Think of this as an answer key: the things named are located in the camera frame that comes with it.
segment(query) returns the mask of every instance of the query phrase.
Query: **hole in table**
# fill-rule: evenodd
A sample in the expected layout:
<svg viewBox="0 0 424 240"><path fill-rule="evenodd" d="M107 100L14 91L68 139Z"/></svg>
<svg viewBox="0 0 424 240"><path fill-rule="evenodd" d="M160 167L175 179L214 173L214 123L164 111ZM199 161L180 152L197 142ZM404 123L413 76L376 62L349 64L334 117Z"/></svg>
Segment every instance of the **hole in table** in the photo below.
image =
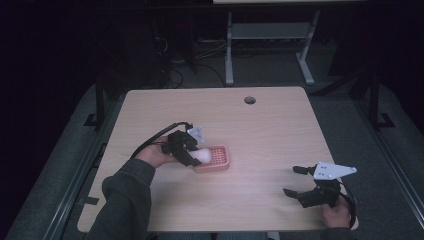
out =
<svg viewBox="0 0 424 240"><path fill-rule="evenodd" d="M244 98L244 102L245 102L246 104L252 105L252 104L255 104L255 102L256 102L256 98L251 97L251 96L248 96L248 97L245 97L245 98Z"/></svg>

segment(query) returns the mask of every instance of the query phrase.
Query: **human arm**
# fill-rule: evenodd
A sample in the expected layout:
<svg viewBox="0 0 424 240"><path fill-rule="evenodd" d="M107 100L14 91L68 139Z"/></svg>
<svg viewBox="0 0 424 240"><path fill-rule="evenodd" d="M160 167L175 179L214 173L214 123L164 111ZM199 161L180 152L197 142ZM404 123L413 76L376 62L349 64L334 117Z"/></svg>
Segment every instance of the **human arm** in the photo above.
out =
<svg viewBox="0 0 424 240"><path fill-rule="evenodd" d="M103 181L106 198L86 239L144 239L149 224L150 184L155 169L175 158L150 145Z"/></svg>
<svg viewBox="0 0 424 240"><path fill-rule="evenodd" d="M342 197L331 208L328 204L321 206L324 224L327 227L321 233L321 240L354 240L350 230L349 204Z"/></svg>

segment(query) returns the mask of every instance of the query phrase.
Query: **human hand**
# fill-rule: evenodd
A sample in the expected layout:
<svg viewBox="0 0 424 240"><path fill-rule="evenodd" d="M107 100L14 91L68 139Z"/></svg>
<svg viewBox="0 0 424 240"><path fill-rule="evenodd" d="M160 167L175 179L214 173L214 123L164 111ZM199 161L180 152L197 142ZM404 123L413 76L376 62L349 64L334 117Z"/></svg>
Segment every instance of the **human hand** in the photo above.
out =
<svg viewBox="0 0 424 240"><path fill-rule="evenodd" d="M168 136L162 136L155 140L157 143L168 142ZM154 168L158 168L165 163L176 163L178 160L170 155L164 154L160 144L149 145L136 156L136 159L145 161Z"/></svg>
<svg viewBox="0 0 424 240"><path fill-rule="evenodd" d="M333 208L328 204L321 205L324 224L327 228L349 228L350 211L349 204L339 196Z"/></svg>

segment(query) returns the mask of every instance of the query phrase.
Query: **table top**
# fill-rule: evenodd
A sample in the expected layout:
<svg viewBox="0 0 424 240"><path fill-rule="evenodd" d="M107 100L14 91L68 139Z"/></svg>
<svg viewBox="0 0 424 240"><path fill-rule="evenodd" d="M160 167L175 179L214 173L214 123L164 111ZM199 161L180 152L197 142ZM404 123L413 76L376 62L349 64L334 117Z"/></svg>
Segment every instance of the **table top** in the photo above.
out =
<svg viewBox="0 0 424 240"><path fill-rule="evenodd" d="M256 102L246 104L246 97ZM157 169L149 231L324 228L319 207L304 209L282 190L315 187L311 176L293 173L293 166L333 163L308 97L300 87L264 87L129 92L89 193L99 202L84 206L80 231L90 230L105 204L102 181L142 142L181 121L202 126L203 146L226 146L230 168L198 174L175 163Z"/></svg>

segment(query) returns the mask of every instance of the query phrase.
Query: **gray carpet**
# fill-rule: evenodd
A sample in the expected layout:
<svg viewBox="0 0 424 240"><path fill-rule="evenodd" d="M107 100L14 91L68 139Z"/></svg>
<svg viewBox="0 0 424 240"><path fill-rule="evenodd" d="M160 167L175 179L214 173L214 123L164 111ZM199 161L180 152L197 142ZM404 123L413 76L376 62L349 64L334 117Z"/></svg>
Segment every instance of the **gray carpet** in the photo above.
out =
<svg viewBox="0 0 424 240"><path fill-rule="evenodd" d="M316 79L314 86L307 86L294 57L296 45L286 46L280 51L260 51L259 55L234 59L235 87L251 86L302 86L313 92L332 83L335 77L327 76L334 53L333 45L316 45L311 48L308 64ZM197 63L215 68L225 76L224 59L211 57L199 59ZM176 66L181 72L184 88L222 87L216 72L208 67L197 66L193 73L187 66ZM177 72L171 72L175 84L181 80ZM354 193L358 204L358 239L424 239L424 231L403 196L399 184L373 137L368 123L364 121L359 103L347 97L350 84L343 86L326 97L311 97L311 104L324 133L334 161L338 164L355 166L358 173L343 178ZM116 120L122 100L109 102L107 116L111 119L103 143L108 140L113 122ZM396 157L407 173L416 190L424 195L422 156L424 138L403 113L396 97L382 88L381 111L387 112L396 128L382 129ZM22 208L18 219L9 232L8 239L40 239L46 232L56 206L65 191L75 166L87 151L87 143L94 137L93 127L83 123L94 113L94 89L90 88L81 100L67 129L52 153L45 170ZM98 151L101 145L91 149ZM88 194L96 169L93 168L79 193L62 239L83 239L76 224L82 210L81 199ZM319 232L285 232L281 239L318 239Z"/></svg>

